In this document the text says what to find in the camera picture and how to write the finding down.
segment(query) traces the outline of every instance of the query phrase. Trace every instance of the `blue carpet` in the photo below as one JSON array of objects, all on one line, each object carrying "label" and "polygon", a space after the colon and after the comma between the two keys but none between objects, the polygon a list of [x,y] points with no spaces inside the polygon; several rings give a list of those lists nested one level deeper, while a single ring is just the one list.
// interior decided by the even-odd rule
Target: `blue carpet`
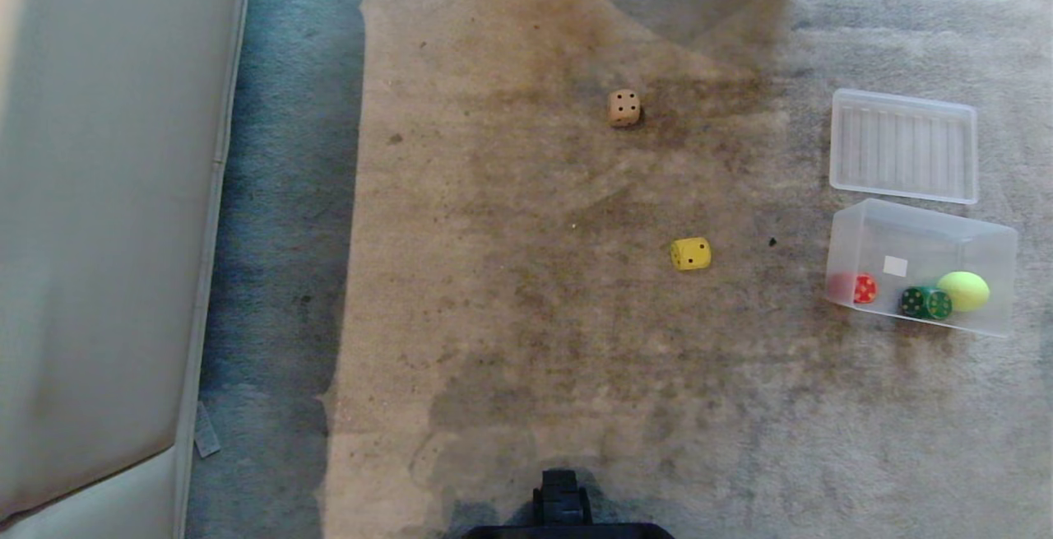
[{"label": "blue carpet", "polygon": [[194,464],[191,538],[322,536],[317,398],[339,343],[360,2],[250,0],[201,374],[223,448]]}]

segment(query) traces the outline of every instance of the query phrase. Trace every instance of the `green ball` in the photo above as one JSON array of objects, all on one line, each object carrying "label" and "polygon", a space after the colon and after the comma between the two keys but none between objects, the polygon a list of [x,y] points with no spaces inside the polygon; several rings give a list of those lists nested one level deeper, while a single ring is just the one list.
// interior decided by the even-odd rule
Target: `green ball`
[{"label": "green ball", "polygon": [[971,272],[952,272],[940,277],[937,288],[947,292],[954,303],[954,311],[976,311],[991,298],[987,282]]}]

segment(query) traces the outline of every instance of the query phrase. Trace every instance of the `ball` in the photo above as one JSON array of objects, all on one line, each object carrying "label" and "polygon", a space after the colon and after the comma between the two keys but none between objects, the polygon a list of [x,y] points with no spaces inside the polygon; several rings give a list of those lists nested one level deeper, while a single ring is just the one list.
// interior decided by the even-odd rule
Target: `ball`
[{"label": "ball", "polygon": [[954,311],[976,311],[991,298],[991,290],[984,279],[971,272],[952,272],[940,277],[936,287],[947,292],[954,303]]}]

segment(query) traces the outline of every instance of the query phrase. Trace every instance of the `clear plastic lid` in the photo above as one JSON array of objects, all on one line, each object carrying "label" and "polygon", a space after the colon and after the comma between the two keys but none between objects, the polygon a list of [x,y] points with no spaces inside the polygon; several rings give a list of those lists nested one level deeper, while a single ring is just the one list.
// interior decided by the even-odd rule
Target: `clear plastic lid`
[{"label": "clear plastic lid", "polygon": [[837,189],[977,201],[974,107],[839,88],[830,140],[830,185]]}]

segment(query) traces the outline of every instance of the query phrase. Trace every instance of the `red die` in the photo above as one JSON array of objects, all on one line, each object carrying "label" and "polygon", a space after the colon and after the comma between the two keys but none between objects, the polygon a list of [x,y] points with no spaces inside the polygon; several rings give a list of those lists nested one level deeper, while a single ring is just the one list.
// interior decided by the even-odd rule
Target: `red die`
[{"label": "red die", "polygon": [[871,274],[858,274],[856,276],[856,288],[854,301],[857,303],[872,303],[877,298],[877,281]]}]

